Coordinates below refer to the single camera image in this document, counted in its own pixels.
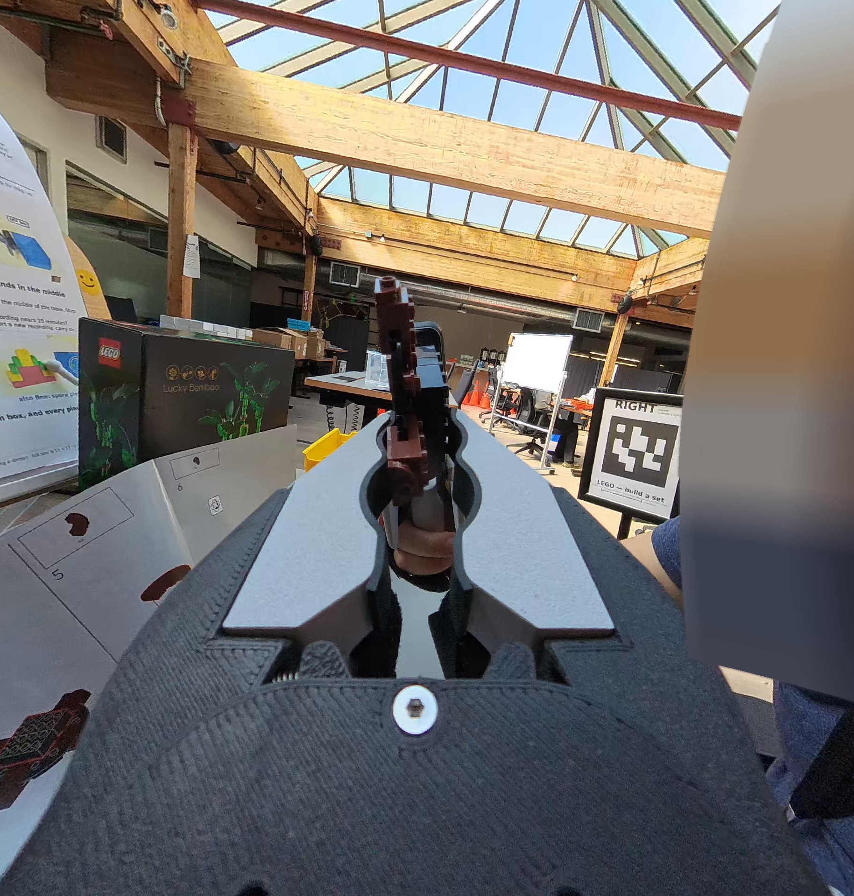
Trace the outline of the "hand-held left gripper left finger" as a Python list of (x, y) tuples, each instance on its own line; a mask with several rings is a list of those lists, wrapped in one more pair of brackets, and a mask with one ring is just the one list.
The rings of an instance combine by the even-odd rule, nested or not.
[(376, 632), (377, 603), (392, 599), (388, 544), (368, 488), (386, 461), (388, 416), (305, 473), (289, 490), (222, 630), (276, 636), (300, 647), (321, 641), (344, 657)]

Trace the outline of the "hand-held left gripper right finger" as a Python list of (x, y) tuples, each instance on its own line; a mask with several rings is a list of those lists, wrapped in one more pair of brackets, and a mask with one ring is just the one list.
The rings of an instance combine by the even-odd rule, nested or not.
[(451, 413), (455, 586), (471, 634), (509, 643), (607, 637), (614, 622), (548, 481), (478, 423)]

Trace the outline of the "brown brick model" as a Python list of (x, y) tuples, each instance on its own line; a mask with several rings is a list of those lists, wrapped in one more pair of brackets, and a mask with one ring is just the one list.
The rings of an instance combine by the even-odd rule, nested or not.
[(388, 478), (392, 504), (401, 508), (421, 497), (430, 479), (426, 438), (418, 416), (421, 377), (414, 308), (392, 276), (376, 279), (375, 301), (378, 346), (387, 362), (392, 399), (386, 435)]

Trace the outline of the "office desk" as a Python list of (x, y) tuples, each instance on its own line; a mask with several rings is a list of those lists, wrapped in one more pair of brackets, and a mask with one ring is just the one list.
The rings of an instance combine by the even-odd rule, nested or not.
[(421, 434), (427, 442), (443, 442), (446, 437), (450, 410), (457, 408), (450, 402), (451, 394), (436, 364), (417, 368), (412, 364), (388, 364), (389, 387), (378, 389), (368, 384), (365, 374), (342, 373), (309, 378), (306, 384), (322, 392), (340, 393), (343, 398), (377, 399), (380, 407), (392, 411), (387, 428), (397, 435)]

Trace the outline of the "person's right hand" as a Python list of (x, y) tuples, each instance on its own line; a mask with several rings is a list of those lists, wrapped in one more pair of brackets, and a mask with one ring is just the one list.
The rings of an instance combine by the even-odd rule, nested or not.
[(447, 592), (454, 566), (455, 532), (432, 532), (411, 521), (399, 524), (390, 564), (404, 581), (430, 592)]

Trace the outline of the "whiteboard on wheels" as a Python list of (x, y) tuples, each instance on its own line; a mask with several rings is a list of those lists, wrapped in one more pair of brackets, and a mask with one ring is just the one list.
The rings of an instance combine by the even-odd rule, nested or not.
[(490, 433), (496, 421), (501, 419), (499, 402), (503, 386), (517, 386), (520, 391), (526, 389), (548, 392), (554, 397), (550, 422), (546, 427), (523, 423), (534, 433), (545, 435), (540, 470), (550, 468), (551, 439), (567, 379), (567, 360), (572, 341), (570, 335), (514, 333), (509, 339), (505, 362), (498, 368), (498, 382), (488, 423)]

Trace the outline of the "black office chair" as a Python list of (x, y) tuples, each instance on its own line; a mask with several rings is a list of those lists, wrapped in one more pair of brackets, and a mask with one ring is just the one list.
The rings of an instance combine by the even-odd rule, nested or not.
[(546, 448), (550, 444), (549, 429), (551, 426), (551, 412), (547, 399), (543, 399), (536, 391), (519, 387), (516, 390), (512, 417), (514, 429), (524, 436), (529, 436), (530, 441), (513, 447), (514, 454), (538, 455), (541, 465), (545, 465), (543, 458), (547, 454)]

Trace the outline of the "yellow plastic bin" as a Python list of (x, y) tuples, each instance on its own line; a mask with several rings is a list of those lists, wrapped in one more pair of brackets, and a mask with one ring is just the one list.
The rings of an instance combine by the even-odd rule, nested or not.
[(333, 428), (316, 441), (309, 443), (302, 452), (303, 470), (309, 472), (356, 434), (357, 430), (344, 433), (339, 428)]

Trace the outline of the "framed marker sign on stand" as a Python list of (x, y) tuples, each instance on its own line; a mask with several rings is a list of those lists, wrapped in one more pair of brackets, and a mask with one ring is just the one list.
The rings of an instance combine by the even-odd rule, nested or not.
[(678, 394), (596, 388), (578, 497), (635, 520), (677, 516), (681, 423)]

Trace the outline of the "cardboard box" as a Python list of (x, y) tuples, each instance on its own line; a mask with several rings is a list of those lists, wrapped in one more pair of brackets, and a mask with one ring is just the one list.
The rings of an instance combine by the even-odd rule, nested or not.
[(252, 330), (252, 337), (255, 342), (290, 350), (297, 359), (304, 360), (307, 357), (308, 337), (299, 330), (256, 328)]

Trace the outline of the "dark plant-print box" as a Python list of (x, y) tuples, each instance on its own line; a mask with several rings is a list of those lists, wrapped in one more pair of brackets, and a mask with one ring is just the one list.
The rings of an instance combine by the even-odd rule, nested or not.
[(79, 321), (79, 486), (283, 427), (292, 350), (190, 330)]

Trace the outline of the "wooden poster board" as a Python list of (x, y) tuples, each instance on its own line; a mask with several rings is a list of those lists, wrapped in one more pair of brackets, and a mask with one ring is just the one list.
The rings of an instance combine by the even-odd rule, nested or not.
[(111, 313), (107, 306), (100, 281), (83, 250), (69, 236), (64, 242), (73, 264), (75, 277), (85, 303), (86, 316), (97, 320), (110, 320)]

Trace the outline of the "instruction poster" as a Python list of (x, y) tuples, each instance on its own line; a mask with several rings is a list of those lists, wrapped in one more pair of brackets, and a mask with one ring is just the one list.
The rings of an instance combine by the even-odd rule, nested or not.
[(35, 167), (0, 114), (0, 478), (77, 460), (85, 303)]

